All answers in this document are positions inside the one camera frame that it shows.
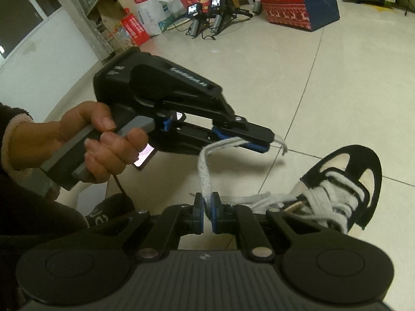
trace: shoelace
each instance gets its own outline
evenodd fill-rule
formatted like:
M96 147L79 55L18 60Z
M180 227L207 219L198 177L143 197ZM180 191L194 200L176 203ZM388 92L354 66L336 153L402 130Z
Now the shoelace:
M288 150L284 140L281 137L275 136L275 141L282 145L284 155ZM198 161L198 171L206 210L210 210L210 197L212 195L212 183L206 161L207 156L214 151L231 146L240 146L244 143L246 143L245 140L235 137L208 145L201 151ZM295 213L301 218L314 220L324 227L328 226L327 222L334 222L343 234L347 234L347 221L356 210L359 200L363 202L364 192L354 182L339 172L327 172L326 177L327 179L322 181L318 187L309 189L303 193L307 199L307 203L301 205L300 208L296 207ZM224 196L221 197L221 200L222 203L246 205L254 213L258 214L265 214L265 211L269 208L283 209L291 202L293 205L289 205L289 207L294 207L299 202L294 196L271 194L270 192L232 198Z

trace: wall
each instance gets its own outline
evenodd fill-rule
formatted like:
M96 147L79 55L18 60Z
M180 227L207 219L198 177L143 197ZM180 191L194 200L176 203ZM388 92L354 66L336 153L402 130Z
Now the wall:
M66 10L60 8L0 67L0 101L44 121L97 62Z

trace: curtain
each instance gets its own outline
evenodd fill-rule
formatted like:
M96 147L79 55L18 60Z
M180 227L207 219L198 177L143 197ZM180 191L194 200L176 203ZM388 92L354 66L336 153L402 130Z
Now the curtain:
M58 0L68 12L99 60L105 60L113 53L113 48L97 30L94 22L86 17L95 0Z

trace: window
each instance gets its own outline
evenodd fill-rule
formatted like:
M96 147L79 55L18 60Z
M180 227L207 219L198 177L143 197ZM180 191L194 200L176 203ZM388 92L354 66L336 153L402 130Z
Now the window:
M0 65L60 7L57 0L0 0Z

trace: sleeve cuff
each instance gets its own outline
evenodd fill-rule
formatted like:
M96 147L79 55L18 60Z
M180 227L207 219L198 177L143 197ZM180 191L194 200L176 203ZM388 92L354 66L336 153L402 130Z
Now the sleeve cuff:
M15 116L6 128L6 131L3 135L3 143L1 147L1 164L4 171L11 177L14 181L20 181L25 177L29 176L32 172L32 169L24 169L21 171L17 171L13 169L10 165L9 160L9 143L12 137L12 134L16 127L18 127L22 123L33 123L33 120L27 114L19 114Z

